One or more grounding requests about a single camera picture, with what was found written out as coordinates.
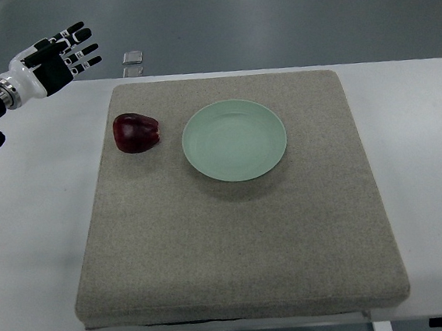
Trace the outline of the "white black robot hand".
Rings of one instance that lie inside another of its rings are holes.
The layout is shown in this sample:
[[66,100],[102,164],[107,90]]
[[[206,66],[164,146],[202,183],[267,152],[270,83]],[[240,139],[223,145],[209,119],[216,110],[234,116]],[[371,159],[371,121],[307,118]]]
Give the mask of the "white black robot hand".
[[21,106],[31,98],[52,96],[100,63],[101,56],[92,56],[98,44],[86,44],[91,37],[90,28],[77,22],[12,58],[9,71],[1,78],[11,86],[13,103]]

